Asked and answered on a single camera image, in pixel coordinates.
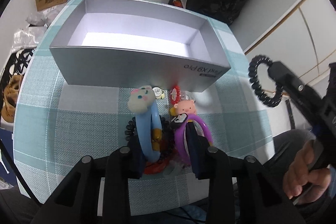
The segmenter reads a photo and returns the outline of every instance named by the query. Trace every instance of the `pig figurine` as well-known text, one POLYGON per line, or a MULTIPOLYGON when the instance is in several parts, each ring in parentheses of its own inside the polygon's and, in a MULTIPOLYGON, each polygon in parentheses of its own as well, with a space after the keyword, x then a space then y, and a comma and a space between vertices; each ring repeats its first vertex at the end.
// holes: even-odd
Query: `pig figurine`
POLYGON ((177 104, 174 104, 174 108, 176 116, 181 113, 197 114, 195 101, 193 99, 179 101, 177 104))

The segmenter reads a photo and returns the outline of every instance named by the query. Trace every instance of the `white cat head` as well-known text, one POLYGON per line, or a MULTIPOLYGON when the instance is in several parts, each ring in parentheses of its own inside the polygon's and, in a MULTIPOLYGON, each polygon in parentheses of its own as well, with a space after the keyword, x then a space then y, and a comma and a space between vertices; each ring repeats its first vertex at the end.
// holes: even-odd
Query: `white cat head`
POLYGON ((135 114, 143 114, 155 101, 155 93, 150 85, 132 90, 128 99, 128 109, 135 114))

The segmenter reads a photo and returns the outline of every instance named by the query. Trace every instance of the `human hand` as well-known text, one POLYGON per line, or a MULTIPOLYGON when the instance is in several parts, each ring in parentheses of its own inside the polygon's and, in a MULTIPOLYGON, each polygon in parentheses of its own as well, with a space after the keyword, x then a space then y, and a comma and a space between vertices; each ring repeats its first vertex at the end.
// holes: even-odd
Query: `human hand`
POLYGON ((309 192, 300 198, 298 204, 306 204, 316 201, 327 190, 331 175, 328 168, 308 171, 308 164, 314 160, 313 141, 305 143, 303 148, 297 152, 294 161, 289 166, 283 177, 283 191, 289 199, 298 196, 302 192, 302 186, 311 182, 313 187, 309 192))

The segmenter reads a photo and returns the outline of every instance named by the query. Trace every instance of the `brown boot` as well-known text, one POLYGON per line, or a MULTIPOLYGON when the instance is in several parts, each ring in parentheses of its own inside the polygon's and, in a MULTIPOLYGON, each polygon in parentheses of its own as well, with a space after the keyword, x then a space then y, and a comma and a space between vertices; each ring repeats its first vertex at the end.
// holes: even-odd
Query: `brown boot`
POLYGON ((23 75, 13 75, 9 80, 7 87, 9 88, 9 92, 19 92, 21 84, 23 80, 23 75))
POLYGON ((1 110, 1 116, 6 122, 14 122, 17 97, 22 79, 22 75, 14 75, 3 91, 4 106, 1 110))

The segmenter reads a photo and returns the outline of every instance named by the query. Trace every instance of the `tablecloth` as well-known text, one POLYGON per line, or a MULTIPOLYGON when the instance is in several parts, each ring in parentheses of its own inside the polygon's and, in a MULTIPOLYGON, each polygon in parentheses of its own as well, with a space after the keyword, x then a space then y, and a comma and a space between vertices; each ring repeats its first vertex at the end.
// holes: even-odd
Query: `tablecloth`
MULTIPOLYGON (((127 108, 130 88, 68 85, 49 51, 58 30, 81 1, 71 0, 48 28, 29 64, 16 107, 15 163, 41 202, 81 157, 104 157, 126 145, 125 126, 133 117, 127 108)), ((208 125, 216 147, 230 156, 254 155, 265 162, 274 153, 272 132, 265 106, 251 90, 248 61, 228 26, 207 19, 231 69, 204 92, 194 93, 198 115, 208 125)), ((97 73, 109 75, 108 70, 97 73)), ((167 91, 165 95, 157 104, 160 114, 168 118, 167 91)), ((131 213, 148 214, 192 203, 207 197, 208 185, 207 180, 196 180, 191 168, 172 178, 157 174, 129 180, 131 213)), ((20 190, 26 195, 22 186, 20 190)))

